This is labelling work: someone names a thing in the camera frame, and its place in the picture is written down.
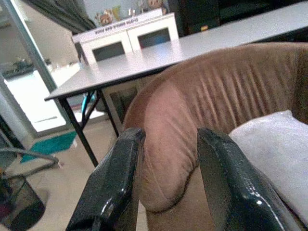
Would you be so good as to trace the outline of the light grey pillow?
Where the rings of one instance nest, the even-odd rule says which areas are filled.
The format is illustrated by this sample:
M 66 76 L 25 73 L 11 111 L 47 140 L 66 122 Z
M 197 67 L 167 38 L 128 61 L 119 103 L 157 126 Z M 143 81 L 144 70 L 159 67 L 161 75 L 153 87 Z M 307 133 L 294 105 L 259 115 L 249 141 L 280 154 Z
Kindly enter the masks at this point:
M 229 136 L 308 229 L 308 125 L 286 110 L 252 119 Z

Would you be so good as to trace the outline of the teal floor mat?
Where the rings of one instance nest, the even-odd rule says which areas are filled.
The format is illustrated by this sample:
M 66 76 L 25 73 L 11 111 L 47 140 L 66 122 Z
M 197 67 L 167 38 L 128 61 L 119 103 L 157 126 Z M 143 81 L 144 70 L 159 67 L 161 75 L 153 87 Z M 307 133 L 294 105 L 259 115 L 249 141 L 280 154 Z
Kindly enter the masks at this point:
M 38 141 L 32 145 L 30 151 L 43 155 L 52 155 L 57 152 L 68 150 L 73 144 L 76 135 L 76 132 L 71 131 L 46 140 Z

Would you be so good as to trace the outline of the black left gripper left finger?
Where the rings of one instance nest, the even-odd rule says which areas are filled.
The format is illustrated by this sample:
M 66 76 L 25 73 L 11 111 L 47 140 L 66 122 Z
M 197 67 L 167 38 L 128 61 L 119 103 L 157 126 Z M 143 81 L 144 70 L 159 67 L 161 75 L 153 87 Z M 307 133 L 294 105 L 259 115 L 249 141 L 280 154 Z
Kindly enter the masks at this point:
M 128 128 L 89 176 L 65 231 L 136 231 L 146 133 Z

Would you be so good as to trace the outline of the black mesh waste bin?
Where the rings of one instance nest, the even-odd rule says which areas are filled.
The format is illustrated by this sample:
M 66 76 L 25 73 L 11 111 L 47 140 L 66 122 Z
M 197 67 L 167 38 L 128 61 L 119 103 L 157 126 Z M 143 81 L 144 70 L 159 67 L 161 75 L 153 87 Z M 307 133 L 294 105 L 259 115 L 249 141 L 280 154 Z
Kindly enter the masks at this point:
M 22 175 L 0 178 L 0 224 L 27 231 L 43 216 L 45 205 Z

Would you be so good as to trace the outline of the grey folding table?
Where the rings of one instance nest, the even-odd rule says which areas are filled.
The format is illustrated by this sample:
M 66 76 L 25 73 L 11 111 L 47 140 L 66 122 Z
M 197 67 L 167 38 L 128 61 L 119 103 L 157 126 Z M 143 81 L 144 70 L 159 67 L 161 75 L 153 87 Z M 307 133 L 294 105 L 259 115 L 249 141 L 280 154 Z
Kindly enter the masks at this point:
M 102 96 L 106 87 L 157 74 L 204 53 L 272 41 L 305 30 L 308 30 L 308 0 L 86 66 L 52 91 L 48 99 L 64 109 L 96 166 L 98 161 L 83 133 L 86 122 L 77 121 L 68 98 L 86 92 Z

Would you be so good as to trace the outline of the white cabinet with glass doors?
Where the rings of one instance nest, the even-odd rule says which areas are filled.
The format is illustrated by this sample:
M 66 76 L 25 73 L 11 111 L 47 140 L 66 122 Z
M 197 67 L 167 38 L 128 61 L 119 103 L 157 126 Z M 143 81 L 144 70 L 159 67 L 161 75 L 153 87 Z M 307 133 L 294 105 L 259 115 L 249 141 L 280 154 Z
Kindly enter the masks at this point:
M 148 11 L 72 36 L 86 64 L 135 52 L 179 38 L 174 13 Z

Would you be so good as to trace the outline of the brown fabric sofa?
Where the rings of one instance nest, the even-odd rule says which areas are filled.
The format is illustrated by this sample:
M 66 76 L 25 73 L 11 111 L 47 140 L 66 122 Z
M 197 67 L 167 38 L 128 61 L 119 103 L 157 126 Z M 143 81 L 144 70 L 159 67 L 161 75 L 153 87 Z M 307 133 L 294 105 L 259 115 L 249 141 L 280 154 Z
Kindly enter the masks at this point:
M 308 43 L 253 43 L 212 51 L 153 77 L 124 129 L 145 130 L 142 185 L 148 231 L 214 231 L 197 156 L 197 130 L 230 133 L 290 110 L 308 125 Z

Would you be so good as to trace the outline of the dark curtain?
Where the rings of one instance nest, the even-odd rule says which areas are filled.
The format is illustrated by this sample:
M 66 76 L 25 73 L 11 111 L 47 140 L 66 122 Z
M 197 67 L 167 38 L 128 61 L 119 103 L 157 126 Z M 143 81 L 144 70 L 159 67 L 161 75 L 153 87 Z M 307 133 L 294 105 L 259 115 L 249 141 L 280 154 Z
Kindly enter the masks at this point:
M 88 17 L 78 0 L 21 1 L 73 34 L 96 28 L 95 23 Z

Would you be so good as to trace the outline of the glass sliding door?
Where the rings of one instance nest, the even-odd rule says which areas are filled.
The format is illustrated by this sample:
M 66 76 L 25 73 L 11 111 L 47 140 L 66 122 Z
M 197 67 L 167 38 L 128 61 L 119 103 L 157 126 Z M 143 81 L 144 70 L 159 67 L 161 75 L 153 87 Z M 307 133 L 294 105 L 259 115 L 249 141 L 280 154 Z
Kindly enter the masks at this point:
M 0 64 L 9 64 L 4 82 L 30 136 L 70 129 L 68 117 L 49 93 L 81 68 L 67 29 L 23 0 L 0 0 Z

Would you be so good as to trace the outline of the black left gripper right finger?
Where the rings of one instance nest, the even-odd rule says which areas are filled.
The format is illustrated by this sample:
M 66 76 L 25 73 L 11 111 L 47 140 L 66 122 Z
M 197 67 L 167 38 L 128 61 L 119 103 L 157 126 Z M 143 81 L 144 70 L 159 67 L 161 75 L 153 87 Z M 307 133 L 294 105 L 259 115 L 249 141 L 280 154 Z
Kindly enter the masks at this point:
M 198 129 L 197 154 L 215 231 L 292 230 L 292 216 L 269 180 L 228 135 Z

